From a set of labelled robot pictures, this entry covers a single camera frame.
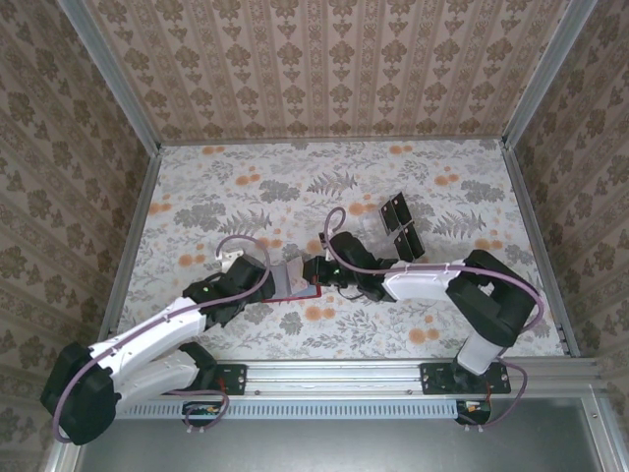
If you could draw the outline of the red leather card holder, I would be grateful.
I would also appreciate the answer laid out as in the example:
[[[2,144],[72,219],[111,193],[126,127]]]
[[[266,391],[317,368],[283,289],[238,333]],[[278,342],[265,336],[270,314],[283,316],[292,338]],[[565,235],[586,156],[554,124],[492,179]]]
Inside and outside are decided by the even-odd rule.
[[[275,293],[270,298],[263,300],[263,303],[281,303],[316,299],[298,299],[294,296],[296,292],[292,292],[289,286],[286,263],[283,263],[281,265],[273,265],[271,267],[271,273],[273,275],[273,281],[275,284]]]

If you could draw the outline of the floral white tablecloth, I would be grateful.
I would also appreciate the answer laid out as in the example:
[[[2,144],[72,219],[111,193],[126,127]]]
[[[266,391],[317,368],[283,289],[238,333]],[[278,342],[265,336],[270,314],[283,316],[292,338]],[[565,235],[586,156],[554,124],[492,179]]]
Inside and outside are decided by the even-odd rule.
[[[321,253],[325,217],[358,217],[402,192],[424,261],[492,253],[529,283],[540,274],[498,141],[353,142],[166,147],[119,330],[170,304],[219,269],[214,251],[275,263]],[[375,303],[348,288],[316,299],[254,304],[200,343],[219,359],[453,356],[470,326],[448,301]]]

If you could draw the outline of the black rectangular block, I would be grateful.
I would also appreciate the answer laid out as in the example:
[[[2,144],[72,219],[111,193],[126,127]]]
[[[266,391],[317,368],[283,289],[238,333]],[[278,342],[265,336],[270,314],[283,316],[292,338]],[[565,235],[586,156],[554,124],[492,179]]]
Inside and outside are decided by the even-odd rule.
[[[390,199],[387,211],[390,230],[405,226],[412,221],[412,215],[402,192]]]
[[[425,246],[412,222],[404,227],[403,233],[408,247],[413,255],[413,259],[416,260],[423,256],[426,252]]]
[[[394,245],[401,261],[412,263],[415,260],[416,257],[414,256],[413,249],[403,231],[395,236]]]

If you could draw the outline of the wide aluminium mounting beam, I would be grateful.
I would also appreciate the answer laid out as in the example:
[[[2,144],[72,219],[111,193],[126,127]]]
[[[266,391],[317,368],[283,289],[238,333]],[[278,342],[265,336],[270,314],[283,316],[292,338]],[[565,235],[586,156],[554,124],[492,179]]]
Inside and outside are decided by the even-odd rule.
[[[506,360],[513,398],[523,376],[524,397],[580,397],[605,392],[599,366],[593,359],[519,357]],[[436,359],[386,360],[246,360],[247,379],[238,400],[254,399],[391,399],[424,395],[423,365]]]

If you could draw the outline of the small black connector board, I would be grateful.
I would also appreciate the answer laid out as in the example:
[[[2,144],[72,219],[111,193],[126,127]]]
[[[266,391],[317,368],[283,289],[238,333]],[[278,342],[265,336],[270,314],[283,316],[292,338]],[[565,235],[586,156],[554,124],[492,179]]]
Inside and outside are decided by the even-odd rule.
[[[199,416],[199,417],[216,417],[222,409],[222,404],[219,401],[209,402],[188,402],[182,407],[182,414],[184,416]]]
[[[463,426],[484,425],[491,414],[490,402],[486,400],[457,400],[455,421]]]

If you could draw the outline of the grey metal panel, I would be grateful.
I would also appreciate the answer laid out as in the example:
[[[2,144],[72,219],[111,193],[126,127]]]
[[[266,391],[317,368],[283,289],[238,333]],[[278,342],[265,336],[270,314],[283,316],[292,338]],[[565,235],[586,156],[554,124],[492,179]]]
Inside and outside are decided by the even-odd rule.
[[[601,472],[574,399],[523,400],[483,431],[452,420],[120,421],[80,472]]]

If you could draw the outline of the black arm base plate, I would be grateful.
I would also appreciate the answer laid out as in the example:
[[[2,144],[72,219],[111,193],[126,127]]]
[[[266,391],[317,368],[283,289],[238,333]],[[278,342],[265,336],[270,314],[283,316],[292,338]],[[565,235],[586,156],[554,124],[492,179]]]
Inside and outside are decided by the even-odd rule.
[[[491,363],[488,370],[476,375],[455,360],[420,365],[422,390],[425,395],[440,394],[506,394],[511,392],[507,369]]]
[[[247,381],[244,364],[219,364],[213,368],[199,368],[195,364],[184,365],[183,373],[169,378],[161,394],[173,395],[175,391],[218,390],[228,395],[243,395]]]

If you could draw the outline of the aluminium side rail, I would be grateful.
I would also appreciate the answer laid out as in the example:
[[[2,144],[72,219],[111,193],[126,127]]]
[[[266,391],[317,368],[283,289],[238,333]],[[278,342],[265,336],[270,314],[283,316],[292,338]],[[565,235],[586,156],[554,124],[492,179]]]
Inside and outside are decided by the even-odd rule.
[[[118,322],[123,313],[160,165],[161,156],[159,154],[153,155],[148,161],[146,174],[143,179],[138,203],[129,228],[122,259],[119,263],[107,307],[104,312],[104,317],[97,338],[98,341],[105,340],[112,333],[116,332]]]
[[[554,316],[564,351],[571,357],[580,357],[581,352],[544,245],[543,235],[516,154],[502,140],[499,140],[498,143],[536,260],[544,294],[548,302],[548,309]]]

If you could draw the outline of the thin aluminium table rail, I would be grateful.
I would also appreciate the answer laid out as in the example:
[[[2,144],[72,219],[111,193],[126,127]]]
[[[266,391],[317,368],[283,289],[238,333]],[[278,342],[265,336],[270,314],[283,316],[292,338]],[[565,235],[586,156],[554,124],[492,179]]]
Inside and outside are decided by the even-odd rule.
[[[265,138],[265,139],[225,139],[225,140],[204,140],[204,141],[164,141],[159,144],[159,148],[186,147],[186,146],[239,146],[239,145],[301,145],[315,143],[353,143],[353,142],[374,142],[374,143],[394,143],[394,142],[445,142],[445,141],[498,141],[503,143],[500,136],[388,136],[388,137],[310,137],[310,138]]]

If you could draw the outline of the short aluminium frame post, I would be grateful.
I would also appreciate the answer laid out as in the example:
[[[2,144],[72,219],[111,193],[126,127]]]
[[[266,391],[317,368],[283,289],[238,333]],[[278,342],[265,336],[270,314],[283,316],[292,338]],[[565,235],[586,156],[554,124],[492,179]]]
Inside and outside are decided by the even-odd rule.
[[[608,434],[602,420],[600,408],[596,400],[591,396],[583,396],[581,402],[586,417],[587,430],[594,445],[600,472],[614,472],[614,455],[609,445]]]
[[[44,472],[75,472],[81,448],[72,443],[54,442]]]

